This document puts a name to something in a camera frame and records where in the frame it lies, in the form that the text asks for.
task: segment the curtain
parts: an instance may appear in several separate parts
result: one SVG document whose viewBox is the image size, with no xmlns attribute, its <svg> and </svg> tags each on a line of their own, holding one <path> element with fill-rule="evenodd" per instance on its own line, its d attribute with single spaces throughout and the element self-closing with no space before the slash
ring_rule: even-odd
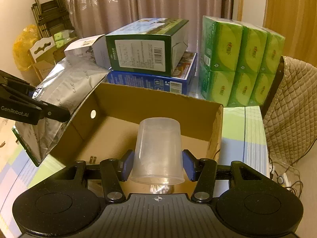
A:
<svg viewBox="0 0 317 238">
<path fill-rule="evenodd" d="M 81 37 L 105 34 L 142 18 L 189 20 L 188 51 L 198 51 L 202 16 L 232 18 L 233 0 L 65 0 Z"/>
</svg>

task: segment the silver foil bag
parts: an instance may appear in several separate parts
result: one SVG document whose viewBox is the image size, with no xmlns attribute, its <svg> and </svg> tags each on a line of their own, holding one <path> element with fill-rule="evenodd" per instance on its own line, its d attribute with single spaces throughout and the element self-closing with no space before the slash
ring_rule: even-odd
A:
<svg viewBox="0 0 317 238">
<path fill-rule="evenodd" d="M 37 125 L 15 122 L 12 130 L 35 165 L 39 166 L 56 146 L 81 105 L 108 73 L 79 57 L 64 58 L 37 86 L 35 100 L 68 109 L 71 119 L 62 123 L 44 118 Z"/>
</svg>

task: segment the box flap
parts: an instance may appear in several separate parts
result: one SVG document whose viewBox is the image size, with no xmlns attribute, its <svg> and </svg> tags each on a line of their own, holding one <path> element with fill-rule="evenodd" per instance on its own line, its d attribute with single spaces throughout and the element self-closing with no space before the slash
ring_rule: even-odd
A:
<svg viewBox="0 0 317 238">
<path fill-rule="evenodd" d="M 188 47 L 188 24 L 185 24 L 178 30 L 171 39 L 172 46 L 172 71 L 175 70 L 177 64 L 183 56 L 184 51 Z"/>
<path fill-rule="evenodd" d="M 42 71 L 42 70 L 52 69 L 55 65 L 43 60 L 40 62 L 33 63 L 32 66 Z"/>
<path fill-rule="evenodd" d="M 96 42 L 102 36 L 104 36 L 104 34 L 76 40 L 73 43 L 71 43 L 64 51 L 69 51 L 80 47 L 89 47 L 93 45 L 94 42 Z"/>
</svg>

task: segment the open cardboard box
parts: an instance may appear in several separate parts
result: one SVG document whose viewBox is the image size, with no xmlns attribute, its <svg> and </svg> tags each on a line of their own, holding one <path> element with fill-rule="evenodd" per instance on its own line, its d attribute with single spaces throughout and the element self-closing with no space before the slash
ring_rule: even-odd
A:
<svg viewBox="0 0 317 238">
<path fill-rule="evenodd" d="M 92 110 L 96 117 L 91 118 Z M 138 87 L 101 83 L 85 101 L 51 155 L 65 165 L 75 160 L 96 164 L 108 158 L 121 158 L 135 149 L 139 123 L 150 117 L 168 117 L 181 127 L 182 149 L 196 158 L 213 158 L 220 148 L 223 106 L 184 95 Z M 174 193 L 191 196 L 195 182 L 188 180 L 174 187 Z M 129 193 L 150 193 L 150 186 L 121 182 Z"/>
<path fill-rule="evenodd" d="M 56 46 L 51 47 L 39 57 L 36 58 L 36 61 L 32 64 L 32 67 L 41 83 L 50 71 L 55 66 L 53 52 L 56 51 Z"/>
</svg>

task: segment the green tea box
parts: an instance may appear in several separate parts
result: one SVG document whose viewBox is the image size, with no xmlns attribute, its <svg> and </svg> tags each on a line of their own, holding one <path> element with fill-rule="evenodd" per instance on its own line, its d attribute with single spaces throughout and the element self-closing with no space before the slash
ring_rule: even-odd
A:
<svg viewBox="0 0 317 238">
<path fill-rule="evenodd" d="M 239 23 L 243 25 L 243 32 L 236 71 L 256 74 L 261 66 L 267 31 L 249 23 Z"/>
<path fill-rule="evenodd" d="M 275 74 L 283 52 L 285 37 L 267 29 L 266 46 L 260 67 L 261 73 Z"/>
<path fill-rule="evenodd" d="M 106 35 L 114 71 L 170 77 L 188 47 L 188 20 L 148 18 Z"/>
<path fill-rule="evenodd" d="M 204 66 L 199 71 L 199 89 L 204 99 L 227 106 L 235 72 L 211 71 Z"/>
<path fill-rule="evenodd" d="M 232 20 L 204 16 L 199 64 L 212 71 L 234 72 L 242 29 L 242 25 Z"/>
<path fill-rule="evenodd" d="M 228 107 L 247 106 L 255 81 L 256 73 L 236 72 L 233 81 Z"/>
<path fill-rule="evenodd" d="M 263 105 L 270 91 L 275 75 L 259 73 L 249 100 L 249 106 Z"/>
</svg>

